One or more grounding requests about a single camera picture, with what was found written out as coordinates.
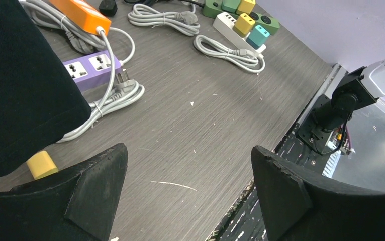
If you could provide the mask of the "yellow plug adapter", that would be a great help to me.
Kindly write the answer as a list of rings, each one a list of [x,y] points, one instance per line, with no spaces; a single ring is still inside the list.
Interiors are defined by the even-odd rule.
[[[35,180],[57,173],[59,170],[47,151],[41,150],[26,161]]]

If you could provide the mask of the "purple power strip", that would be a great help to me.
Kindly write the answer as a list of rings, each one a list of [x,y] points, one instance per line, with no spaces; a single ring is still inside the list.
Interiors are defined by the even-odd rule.
[[[81,92],[108,84],[111,60],[107,50],[63,62]]]

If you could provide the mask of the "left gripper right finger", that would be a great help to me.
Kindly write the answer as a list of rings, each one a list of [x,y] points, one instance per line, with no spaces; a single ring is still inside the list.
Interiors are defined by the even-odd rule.
[[[251,163],[269,240],[385,240],[385,192],[327,178],[261,146]]]

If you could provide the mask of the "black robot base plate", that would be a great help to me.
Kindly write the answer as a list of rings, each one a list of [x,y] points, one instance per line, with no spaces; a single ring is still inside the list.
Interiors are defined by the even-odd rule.
[[[273,149],[278,156],[331,178],[341,151],[330,156],[315,154],[289,131]],[[251,180],[207,240],[267,240],[259,198]]]

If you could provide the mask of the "orange power strip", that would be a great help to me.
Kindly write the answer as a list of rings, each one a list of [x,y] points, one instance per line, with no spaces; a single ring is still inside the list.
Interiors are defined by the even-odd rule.
[[[50,0],[60,12],[87,33],[99,35],[97,28],[104,29],[107,35],[111,20],[83,0]]]

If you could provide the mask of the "teal adapter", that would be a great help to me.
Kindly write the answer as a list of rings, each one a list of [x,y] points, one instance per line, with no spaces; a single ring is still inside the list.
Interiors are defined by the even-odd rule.
[[[256,25],[246,38],[246,42],[254,49],[259,49],[265,44],[270,32],[261,25]]]

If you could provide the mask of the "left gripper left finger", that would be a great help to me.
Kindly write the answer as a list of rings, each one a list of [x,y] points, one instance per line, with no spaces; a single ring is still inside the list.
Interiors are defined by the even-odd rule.
[[[128,166],[118,143],[0,192],[0,240],[109,240]]]

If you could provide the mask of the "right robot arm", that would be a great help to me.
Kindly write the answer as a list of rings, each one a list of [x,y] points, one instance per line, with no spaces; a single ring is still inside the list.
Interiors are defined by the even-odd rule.
[[[313,152],[328,156],[347,144],[353,112],[385,96],[385,59],[342,77],[332,96],[321,95],[296,133]]]

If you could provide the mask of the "white power strip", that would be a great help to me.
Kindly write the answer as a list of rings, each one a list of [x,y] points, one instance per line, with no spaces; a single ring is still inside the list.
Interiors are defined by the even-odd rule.
[[[236,19],[233,16],[227,12],[221,12],[217,14],[214,19],[213,27],[238,49],[248,49],[252,51],[256,57],[262,54],[266,49],[266,45],[263,44],[258,49],[254,49],[246,41],[250,34],[247,34],[245,37],[241,37],[233,30],[235,23]]]

